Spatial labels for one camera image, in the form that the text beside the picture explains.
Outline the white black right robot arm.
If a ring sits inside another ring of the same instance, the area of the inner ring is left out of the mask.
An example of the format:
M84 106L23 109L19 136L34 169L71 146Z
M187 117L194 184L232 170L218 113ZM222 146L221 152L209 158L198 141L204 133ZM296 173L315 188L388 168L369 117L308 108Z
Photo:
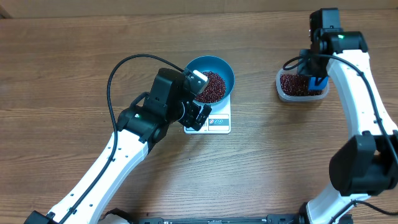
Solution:
M305 206L306 223L338 223L349 209L397 185L397 125L375 85L367 43L359 31L345 32L337 8L310 15L308 50L297 73L331 79L347 120L348 142L329 163L330 183Z

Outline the blue plastic measuring scoop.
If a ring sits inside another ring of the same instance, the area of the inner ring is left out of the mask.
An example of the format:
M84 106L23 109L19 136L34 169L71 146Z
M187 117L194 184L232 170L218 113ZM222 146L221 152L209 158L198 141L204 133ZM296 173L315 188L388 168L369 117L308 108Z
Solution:
M328 84L328 77L310 77L308 80L309 91L320 91L323 90Z

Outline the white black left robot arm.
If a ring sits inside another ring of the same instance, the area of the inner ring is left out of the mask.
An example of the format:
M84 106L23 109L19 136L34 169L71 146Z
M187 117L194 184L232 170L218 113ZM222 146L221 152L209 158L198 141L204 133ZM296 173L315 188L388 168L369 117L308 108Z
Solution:
M112 118L113 133L99 158L58 204L43 215L33 211L26 223L98 223L129 173L179 122L198 131L211 112L194 99L208 84L197 70L182 72L161 68L149 92L139 95L118 118Z

